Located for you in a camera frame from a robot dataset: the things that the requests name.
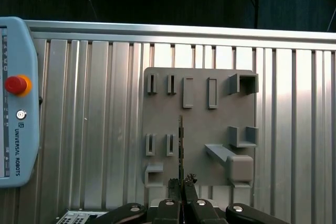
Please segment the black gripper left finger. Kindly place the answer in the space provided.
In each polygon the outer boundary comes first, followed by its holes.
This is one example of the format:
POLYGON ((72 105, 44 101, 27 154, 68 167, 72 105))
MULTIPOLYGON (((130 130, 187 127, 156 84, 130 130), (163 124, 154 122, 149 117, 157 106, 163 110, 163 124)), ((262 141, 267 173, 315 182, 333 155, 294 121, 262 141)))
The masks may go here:
POLYGON ((178 179, 169 180, 168 195, 169 198, 161 200, 157 207, 128 203, 97 217, 92 223, 181 223, 182 198, 178 179))

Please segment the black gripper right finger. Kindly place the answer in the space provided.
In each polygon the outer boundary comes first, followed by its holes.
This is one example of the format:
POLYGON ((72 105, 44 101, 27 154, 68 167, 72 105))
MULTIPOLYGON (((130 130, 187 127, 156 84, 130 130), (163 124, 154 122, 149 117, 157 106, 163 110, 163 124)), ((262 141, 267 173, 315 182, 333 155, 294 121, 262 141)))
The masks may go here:
POLYGON ((260 223, 286 224, 285 221, 242 203, 228 205, 223 211, 206 199, 198 197, 195 189, 195 174, 183 179, 183 207, 186 223, 260 223))

